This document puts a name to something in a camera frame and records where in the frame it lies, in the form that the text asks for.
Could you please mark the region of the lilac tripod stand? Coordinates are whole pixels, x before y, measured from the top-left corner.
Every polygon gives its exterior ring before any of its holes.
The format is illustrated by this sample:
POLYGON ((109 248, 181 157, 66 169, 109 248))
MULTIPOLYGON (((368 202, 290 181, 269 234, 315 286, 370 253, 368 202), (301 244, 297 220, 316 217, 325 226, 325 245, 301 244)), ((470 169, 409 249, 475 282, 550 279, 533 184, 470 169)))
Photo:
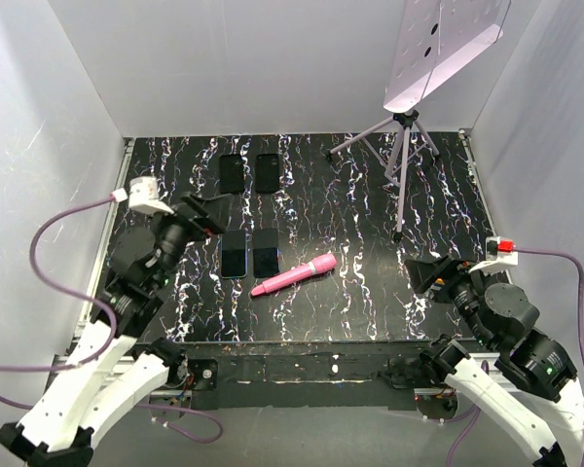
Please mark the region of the lilac tripod stand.
POLYGON ((325 157, 328 161, 331 161, 333 157, 343 149, 350 147, 352 144, 358 141, 363 141, 370 152, 375 155, 381 166, 384 168, 384 177, 388 182, 390 182, 398 189, 396 225, 392 235, 392 240, 395 243, 399 243, 403 238, 407 171, 409 158, 411 157, 410 143, 414 128, 416 128, 418 133, 421 135, 422 143, 430 148, 431 155, 434 158, 438 158, 440 156, 440 151, 430 137, 428 131, 421 124, 420 113, 418 110, 410 110, 404 113, 393 113, 390 117, 373 126, 370 126, 369 128, 351 137, 344 143, 339 144, 325 152, 325 157), (374 149, 374 147, 369 143, 367 137, 370 134, 378 132, 380 129, 384 129, 391 124, 398 124, 399 129, 396 131, 395 141, 392 144, 390 156, 385 162, 382 160, 381 156, 374 149))

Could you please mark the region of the pink cylindrical tool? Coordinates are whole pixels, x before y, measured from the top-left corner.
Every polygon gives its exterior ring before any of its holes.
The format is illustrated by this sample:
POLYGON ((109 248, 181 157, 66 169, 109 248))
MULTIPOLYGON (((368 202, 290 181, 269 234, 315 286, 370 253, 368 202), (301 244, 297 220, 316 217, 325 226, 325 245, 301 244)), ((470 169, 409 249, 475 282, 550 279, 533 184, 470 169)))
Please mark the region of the pink cylindrical tool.
POLYGON ((250 291, 250 296, 268 295, 297 282, 326 273, 336 265, 337 259, 333 254, 320 255, 305 264, 263 281, 250 291))

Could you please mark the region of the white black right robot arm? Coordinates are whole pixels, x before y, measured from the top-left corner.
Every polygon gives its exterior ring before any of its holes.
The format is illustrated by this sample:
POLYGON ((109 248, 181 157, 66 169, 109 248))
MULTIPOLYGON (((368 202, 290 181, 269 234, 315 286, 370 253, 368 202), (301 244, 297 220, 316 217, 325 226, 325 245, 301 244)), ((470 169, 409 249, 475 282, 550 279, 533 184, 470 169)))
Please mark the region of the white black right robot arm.
POLYGON ((494 281, 518 264, 515 253, 478 264, 447 255, 408 259, 415 293, 453 305, 476 341, 497 353, 500 374, 530 397, 528 409, 488 375, 463 345, 442 338, 421 356, 422 378, 447 384, 490 417, 533 466, 584 466, 584 386, 568 353, 535 326, 540 312, 520 287, 494 281))

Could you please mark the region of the blue smartphone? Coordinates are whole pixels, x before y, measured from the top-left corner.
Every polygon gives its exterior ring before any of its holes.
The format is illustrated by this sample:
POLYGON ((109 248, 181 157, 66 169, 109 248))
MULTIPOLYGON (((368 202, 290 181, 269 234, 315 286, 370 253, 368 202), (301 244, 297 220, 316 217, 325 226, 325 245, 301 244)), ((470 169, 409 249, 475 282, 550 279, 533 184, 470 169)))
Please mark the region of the blue smartphone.
POLYGON ((220 274, 226 279, 244 278, 247 273, 247 233, 233 230, 223 233, 220 245, 220 274))

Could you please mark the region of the lilac perforated board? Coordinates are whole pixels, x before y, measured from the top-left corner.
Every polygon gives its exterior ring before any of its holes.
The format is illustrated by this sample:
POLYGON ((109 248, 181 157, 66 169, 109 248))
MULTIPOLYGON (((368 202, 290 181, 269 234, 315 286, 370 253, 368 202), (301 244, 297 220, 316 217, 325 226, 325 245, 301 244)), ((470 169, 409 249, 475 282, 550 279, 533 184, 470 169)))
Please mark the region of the lilac perforated board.
POLYGON ((511 7, 502 0, 404 3, 383 108, 411 111, 502 35, 511 7))

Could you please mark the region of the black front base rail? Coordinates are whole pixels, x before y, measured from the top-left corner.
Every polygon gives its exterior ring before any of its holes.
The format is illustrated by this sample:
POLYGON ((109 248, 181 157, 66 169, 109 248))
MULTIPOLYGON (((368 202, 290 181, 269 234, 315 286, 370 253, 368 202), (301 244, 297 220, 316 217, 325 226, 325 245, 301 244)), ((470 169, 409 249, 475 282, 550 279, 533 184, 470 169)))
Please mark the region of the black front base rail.
POLYGON ((386 407, 451 418, 463 404, 421 371, 426 341, 182 342, 195 410, 386 407))

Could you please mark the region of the aluminium frame rail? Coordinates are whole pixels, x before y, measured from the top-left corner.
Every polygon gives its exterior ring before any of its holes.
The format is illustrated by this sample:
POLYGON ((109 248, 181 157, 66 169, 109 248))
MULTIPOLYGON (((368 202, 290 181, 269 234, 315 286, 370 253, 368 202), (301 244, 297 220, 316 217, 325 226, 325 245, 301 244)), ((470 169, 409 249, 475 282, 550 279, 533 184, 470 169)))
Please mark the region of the aluminium frame rail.
POLYGON ((83 368, 79 368, 65 372, 51 372, 48 376, 45 390, 50 389, 54 385, 55 380, 64 373, 66 373, 66 378, 69 382, 92 380, 93 383, 96 383, 99 380, 97 388, 104 388, 126 373, 135 362, 136 360, 134 358, 126 355, 119 358, 110 370, 103 368, 84 370, 83 368))

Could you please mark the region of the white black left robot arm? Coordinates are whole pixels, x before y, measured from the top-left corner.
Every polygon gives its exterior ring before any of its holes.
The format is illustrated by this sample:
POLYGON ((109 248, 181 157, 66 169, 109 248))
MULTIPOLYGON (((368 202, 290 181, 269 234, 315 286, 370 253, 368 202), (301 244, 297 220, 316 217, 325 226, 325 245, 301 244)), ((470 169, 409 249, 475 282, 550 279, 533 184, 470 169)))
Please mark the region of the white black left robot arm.
POLYGON ((26 406, 20 420, 0 428, 0 445, 27 466, 89 465, 104 436, 139 402, 161 386, 180 387, 190 374, 180 345, 159 338, 123 374, 106 380, 170 296, 188 244, 225 232, 232 199, 186 193, 169 206, 154 190, 119 189, 81 208, 122 201, 149 216, 151 223, 120 237, 97 298, 47 277, 37 263, 40 237, 31 242, 29 262, 35 275, 49 287, 91 303, 95 311, 67 361, 51 367, 55 378, 40 400, 26 406))

